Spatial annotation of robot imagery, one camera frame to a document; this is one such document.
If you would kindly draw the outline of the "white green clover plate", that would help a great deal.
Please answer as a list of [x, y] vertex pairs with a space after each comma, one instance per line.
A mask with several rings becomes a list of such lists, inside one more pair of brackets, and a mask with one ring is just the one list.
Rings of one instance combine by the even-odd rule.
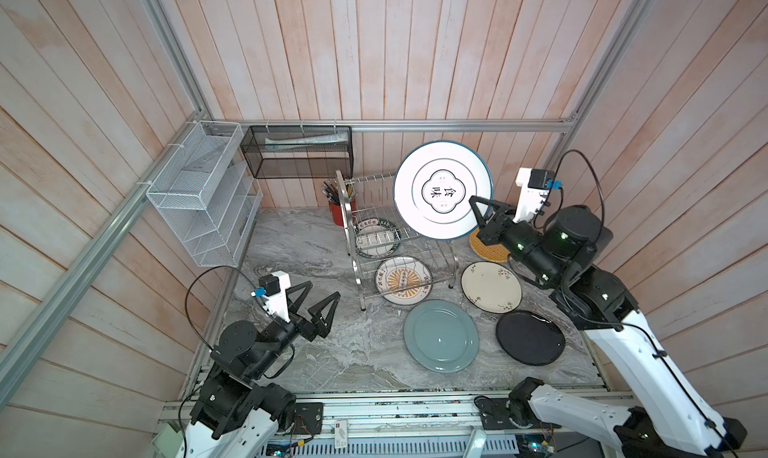
[[462, 238], [477, 227], [470, 199], [491, 199], [493, 178], [485, 161], [455, 141], [432, 141], [414, 149], [393, 182], [395, 207], [418, 234], [435, 240]]

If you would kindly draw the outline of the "stainless steel dish rack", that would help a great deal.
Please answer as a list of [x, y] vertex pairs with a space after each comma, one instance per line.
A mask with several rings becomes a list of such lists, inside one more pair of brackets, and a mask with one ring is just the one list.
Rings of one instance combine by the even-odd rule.
[[333, 178], [361, 310], [377, 298], [411, 306], [440, 283], [458, 285], [453, 244], [406, 223], [394, 203], [394, 179], [393, 172], [345, 177], [341, 171]]

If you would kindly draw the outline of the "large teal plate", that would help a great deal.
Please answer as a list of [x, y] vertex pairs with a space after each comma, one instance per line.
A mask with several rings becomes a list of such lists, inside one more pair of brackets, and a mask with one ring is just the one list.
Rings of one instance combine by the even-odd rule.
[[472, 318], [455, 303], [425, 300], [407, 315], [403, 328], [406, 349], [424, 368], [441, 374], [468, 368], [479, 351]]

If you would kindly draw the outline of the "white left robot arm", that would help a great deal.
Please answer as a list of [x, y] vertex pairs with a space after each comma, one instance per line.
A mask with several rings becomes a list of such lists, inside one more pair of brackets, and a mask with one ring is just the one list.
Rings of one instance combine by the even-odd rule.
[[330, 334], [340, 294], [333, 292], [299, 311], [313, 285], [293, 285], [285, 272], [260, 277], [252, 298], [270, 321], [263, 328], [248, 320], [228, 325], [211, 349], [213, 366], [190, 398], [194, 404], [181, 429], [180, 457], [256, 457], [279, 432], [289, 433], [278, 447], [284, 457], [314, 439], [322, 427], [319, 402], [299, 405], [293, 392], [275, 383], [269, 368], [294, 341]]

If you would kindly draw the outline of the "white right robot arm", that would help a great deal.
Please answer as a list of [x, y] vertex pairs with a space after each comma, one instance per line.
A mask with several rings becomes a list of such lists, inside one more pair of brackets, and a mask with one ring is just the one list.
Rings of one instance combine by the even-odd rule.
[[561, 425], [620, 451], [626, 457], [720, 457], [736, 453], [745, 426], [714, 410], [685, 378], [655, 337], [634, 296], [613, 273], [594, 263], [610, 242], [602, 215], [586, 205], [559, 210], [544, 229], [515, 219], [514, 207], [472, 196], [469, 200], [486, 245], [535, 274], [534, 285], [551, 299], [611, 360], [638, 405], [605, 407], [526, 378], [509, 394], [514, 423]]

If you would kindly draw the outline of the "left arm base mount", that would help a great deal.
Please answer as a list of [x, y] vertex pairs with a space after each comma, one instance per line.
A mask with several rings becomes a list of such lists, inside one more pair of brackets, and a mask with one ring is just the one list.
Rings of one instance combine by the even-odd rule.
[[322, 431], [324, 404], [299, 402], [289, 405], [277, 415], [278, 431], [294, 434], [318, 435]]

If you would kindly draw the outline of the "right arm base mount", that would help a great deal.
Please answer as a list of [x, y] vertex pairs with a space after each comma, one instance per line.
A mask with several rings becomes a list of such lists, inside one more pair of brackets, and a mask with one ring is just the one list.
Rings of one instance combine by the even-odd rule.
[[479, 395], [473, 403], [484, 430], [529, 429], [537, 423], [532, 412], [518, 400]]

